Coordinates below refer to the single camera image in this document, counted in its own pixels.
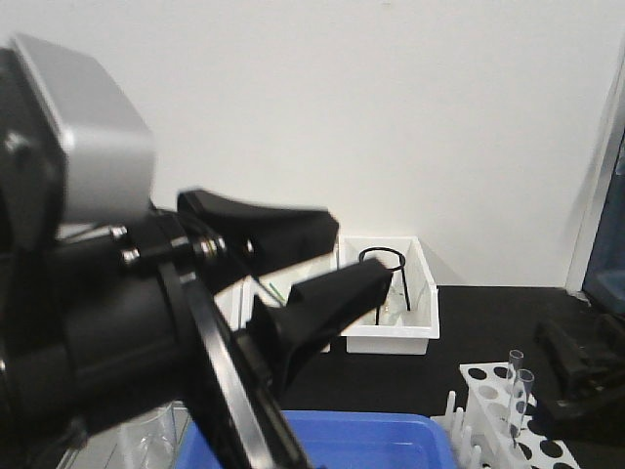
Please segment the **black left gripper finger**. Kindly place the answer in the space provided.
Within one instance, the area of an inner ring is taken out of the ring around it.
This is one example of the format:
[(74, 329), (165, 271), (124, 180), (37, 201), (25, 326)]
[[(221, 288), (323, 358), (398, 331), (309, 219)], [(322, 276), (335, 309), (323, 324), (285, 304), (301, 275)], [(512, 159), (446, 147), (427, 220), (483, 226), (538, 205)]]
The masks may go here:
[(246, 331), (270, 370), (270, 389), (286, 390), (335, 337), (381, 306), (391, 281), (392, 273), (370, 258), (294, 284), (283, 307), (255, 298)]
[(325, 209), (254, 205), (205, 190), (180, 192), (177, 209), (225, 242), (226, 253), (205, 265), (208, 283), (261, 277), (328, 254), (339, 229)]

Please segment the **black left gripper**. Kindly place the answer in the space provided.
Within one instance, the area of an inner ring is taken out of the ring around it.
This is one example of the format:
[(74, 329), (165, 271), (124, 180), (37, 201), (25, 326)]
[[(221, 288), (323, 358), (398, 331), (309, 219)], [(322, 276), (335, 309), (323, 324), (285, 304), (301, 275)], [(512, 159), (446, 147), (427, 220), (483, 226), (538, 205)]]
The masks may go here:
[(225, 468), (307, 468), (310, 461), (235, 341), (172, 215), (48, 256), (61, 356), (48, 391), (72, 435), (93, 435), (182, 401)]

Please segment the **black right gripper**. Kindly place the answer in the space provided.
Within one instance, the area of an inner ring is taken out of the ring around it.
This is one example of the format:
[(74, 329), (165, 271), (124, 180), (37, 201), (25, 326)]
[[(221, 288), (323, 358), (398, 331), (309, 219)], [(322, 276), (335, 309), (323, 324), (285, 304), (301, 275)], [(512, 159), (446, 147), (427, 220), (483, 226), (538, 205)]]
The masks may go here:
[(546, 354), (561, 394), (537, 399), (545, 420), (596, 420), (624, 417), (624, 320), (598, 316), (591, 335), (579, 342), (554, 320), (543, 320), (535, 341)]

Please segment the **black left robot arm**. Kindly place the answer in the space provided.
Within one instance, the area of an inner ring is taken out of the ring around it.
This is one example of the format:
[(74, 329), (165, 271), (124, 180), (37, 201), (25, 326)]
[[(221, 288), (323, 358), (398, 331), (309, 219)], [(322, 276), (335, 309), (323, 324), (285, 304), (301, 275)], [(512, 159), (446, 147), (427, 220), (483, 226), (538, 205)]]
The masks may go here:
[(4, 234), (1, 464), (38, 468), (159, 405), (180, 400), (225, 468), (307, 468), (278, 401), (302, 367), (380, 306), (391, 276), (376, 259), (261, 300), (232, 330), (215, 298), (333, 250), (323, 209), (180, 193), (169, 211), (31, 249)]

